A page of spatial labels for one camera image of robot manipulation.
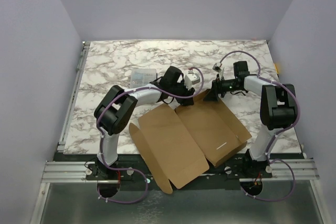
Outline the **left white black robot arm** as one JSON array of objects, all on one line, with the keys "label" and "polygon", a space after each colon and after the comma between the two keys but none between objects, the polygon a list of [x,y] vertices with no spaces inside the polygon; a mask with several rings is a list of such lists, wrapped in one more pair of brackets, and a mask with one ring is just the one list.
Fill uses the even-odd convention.
[{"label": "left white black robot arm", "polygon": [[191,67],[183,73],[179,68],[170,66],[164,75],[144,86],[133,89],[112,86],[94,111],[96,127],[100,132],[97,154],[99,175],[110,179],[124,170],[114,165],[118,160],[118,140],[135,108],[164,102],[168,97],[182,106],[193,105],[193,98],[201,91],[194,89],[198,83],[201,87],[204,85],[204,76],[198,68]]}]

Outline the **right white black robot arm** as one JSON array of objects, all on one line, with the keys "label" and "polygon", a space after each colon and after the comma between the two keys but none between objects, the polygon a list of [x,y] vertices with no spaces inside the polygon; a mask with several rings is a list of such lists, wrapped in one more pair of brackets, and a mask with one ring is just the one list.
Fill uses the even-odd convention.
[{"label": "right white black robot arm", "polygon": [[203,100],[217,102],[225,94],[234,91],[252,92],[260,96],[262,127],[240,165],[240,170],[246,177],[254,177],[266,169],[267,159],[279,134],[291,127],[297,119],[296,92],[293,84],[276,84],[251,74],[246,61],[235,62],[233,70],[233,79],[226,80],[218,74]]}]

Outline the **brown cardboard box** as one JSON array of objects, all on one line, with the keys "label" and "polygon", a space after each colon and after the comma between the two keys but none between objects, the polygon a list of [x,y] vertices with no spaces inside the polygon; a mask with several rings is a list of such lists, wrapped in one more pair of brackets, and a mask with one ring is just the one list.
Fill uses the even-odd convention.
[{"label": "brown cardboard box", "polygon": [[221,100],[204,102],[206,91],[192,106],[172,109],[162,104],[131,123],[129,133],[140,155],[165,165],[206,158],[214,166],[242,150],[251,134]]}]

